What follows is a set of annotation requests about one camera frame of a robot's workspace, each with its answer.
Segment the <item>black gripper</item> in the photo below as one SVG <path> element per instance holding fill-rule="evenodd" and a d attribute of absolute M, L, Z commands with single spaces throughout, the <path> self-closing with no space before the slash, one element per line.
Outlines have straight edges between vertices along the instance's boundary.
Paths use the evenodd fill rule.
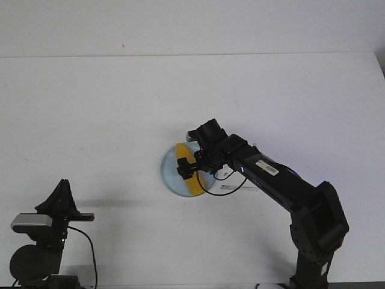
<path fill-rule="evenodd" d="M 63 211 L 61 211 L 61 187 L 63 186 Z M 37 212 L 49 213 L 52 218 L 50 241 L 63 241 L 67 238 L 70 222 L 92 222 L 94 213 L 80 213 L 75 205 L 70 182 L 62 179 L 49 197 L 35 207 Z"/>
<path fill-rule="evenodd" d="M 216 119 L 208 120 L 200 125 L 195 131 L 195 137 L 201 147 L 198 157 L 199 169 L 209 172 L 211 175 L 223 168 L 224 161 L 217 146 L 225 140 L 228 135 L 218 124 Z M 190 163 L 186 157 L 177 159 L 177 172 L 182 179 L 187 180 L 194 177 L 197 163 Z"/>

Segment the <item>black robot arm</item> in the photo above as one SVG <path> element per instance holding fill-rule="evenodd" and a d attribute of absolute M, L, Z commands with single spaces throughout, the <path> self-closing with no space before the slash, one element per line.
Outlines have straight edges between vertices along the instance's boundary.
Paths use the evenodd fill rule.
<path fill-rule="evenodd" d="M 298 258 L 290 288 L 328 288 L 333 255 L 349 231 L 335 188 L 327 181 L 314 187 L 240 136 L 227 135 L 215 119 L 188 131 L 186 140 L 196 141 L 200 149 L 193 163 L 178 158 L 180 176 L 190 179 L 199 170 L 213 175 L 224 165 L 239 172 L 291 215 L 290 232 Z"/>
<path fill-rule="evenodd" d="M 68 230 L 90 239 L 69 223 L 92 222 L 94 214 L 78 211 L 67 179 L 61 179 L 35 210 L 18 214 L 11 223 L 14 232 L 35 242 L 20 247 L 11 257 L 10 273 L 15 283 L 20 288 L 82 288 L 76 275 L 60 275 L 59 271 Z"/>

